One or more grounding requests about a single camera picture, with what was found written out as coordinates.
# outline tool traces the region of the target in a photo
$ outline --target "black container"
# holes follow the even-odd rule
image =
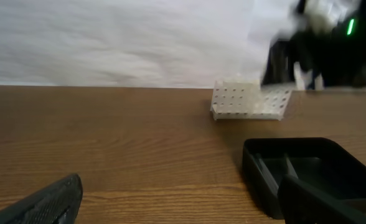
[[[272,218],[283,219],[277,191],[286,174],[366,213],[366,166],[329,139],[248,139],[243,172]]]

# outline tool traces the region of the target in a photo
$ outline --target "wood grain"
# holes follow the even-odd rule
[[[283,121],[215,122],[212,90],[0,86],[0,209],[69,174],[77,223],[284,223],[240,173],[248,138],[330,138],[366,165],[366,93],[295,93]]]

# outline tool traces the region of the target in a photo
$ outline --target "black plastic bin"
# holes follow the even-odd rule
[[[329,139],[248,139],[243,172],[272,218],[283,219],[277,190],[286,174],[366,213],[366,166]]]

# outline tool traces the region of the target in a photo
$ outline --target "glowing green strip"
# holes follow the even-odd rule
[[[349,28],[347,29],[347,35],[350,35],[352,33],[354,23],[355,23],[355,20],[351,19],[350,22],[349,22]]]

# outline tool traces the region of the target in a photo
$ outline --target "white sheet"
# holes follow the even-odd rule
[[[208,88],[258,78],[294,0],[0,0],[0,84]]]

